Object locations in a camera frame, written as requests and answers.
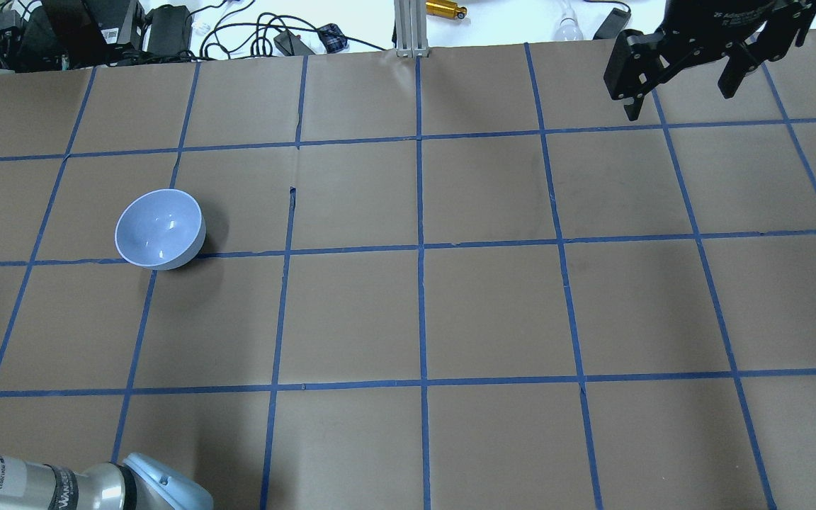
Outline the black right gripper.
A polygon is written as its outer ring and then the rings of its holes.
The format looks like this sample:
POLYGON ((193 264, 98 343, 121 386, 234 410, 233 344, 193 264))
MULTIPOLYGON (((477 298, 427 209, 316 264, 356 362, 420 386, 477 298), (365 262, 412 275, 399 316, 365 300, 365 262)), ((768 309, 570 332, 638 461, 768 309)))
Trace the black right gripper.
POLYGON ((616 36, 603 82, 628 120, 638 120, 648 93, 670 80, 664 61, 694 67, 728 56, 717 86, 730 99, 762 62, 803 46, 815 16, 816 1, 668 1, 657 31, 616 36))

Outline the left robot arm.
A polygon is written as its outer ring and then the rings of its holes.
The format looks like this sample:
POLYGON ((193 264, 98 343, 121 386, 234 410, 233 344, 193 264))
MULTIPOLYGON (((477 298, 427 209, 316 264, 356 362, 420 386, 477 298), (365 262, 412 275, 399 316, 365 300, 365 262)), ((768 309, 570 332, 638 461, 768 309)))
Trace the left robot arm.
POLYGON ((606 45, 0 76, 0 509, 583 509, 538 107, 606 45))

